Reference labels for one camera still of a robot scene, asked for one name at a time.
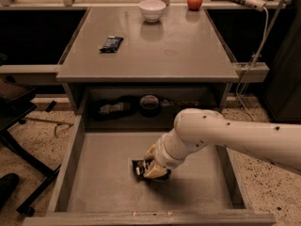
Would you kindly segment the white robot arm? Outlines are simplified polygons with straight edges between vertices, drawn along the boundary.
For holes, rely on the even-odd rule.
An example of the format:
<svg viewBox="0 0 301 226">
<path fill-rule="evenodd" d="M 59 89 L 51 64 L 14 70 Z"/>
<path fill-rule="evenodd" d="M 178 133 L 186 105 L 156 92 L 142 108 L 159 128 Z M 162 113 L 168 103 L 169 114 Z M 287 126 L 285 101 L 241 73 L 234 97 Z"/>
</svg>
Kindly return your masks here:
<svg viewBox="0 0 301 226">
<path fill-rule="evenodd" d="M 207 146 L 218 145 L 301 171 L 301 126 L 298 124 L 231 121 L 213 110 L 184 109 L 173 129 L 162 135 L 145 154 L 143 176 L 157 179 L 181 165 L 185 158 Z"/>
</svg>

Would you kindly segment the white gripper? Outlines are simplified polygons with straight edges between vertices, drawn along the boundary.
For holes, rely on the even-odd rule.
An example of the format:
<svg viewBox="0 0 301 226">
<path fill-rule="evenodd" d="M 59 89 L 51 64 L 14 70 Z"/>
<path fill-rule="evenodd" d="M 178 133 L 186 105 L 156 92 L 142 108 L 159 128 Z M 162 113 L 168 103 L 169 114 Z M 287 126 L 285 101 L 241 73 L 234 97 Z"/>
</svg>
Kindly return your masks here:
<svg viewBox="0 0 301 226">
<path fill-rule="evenodd" d="M 174 170 L 181 165 L 189 154 L 196 153 L 206 146 L 205 140 L 198 135 L 172 129 L 162 135 L 145 153 L 145 160 L 154 159 L 154 161 L 146 163 L 144 177 L 148 179 L 163 177 L 167 174 L 167 170 Z"/>
</svg>

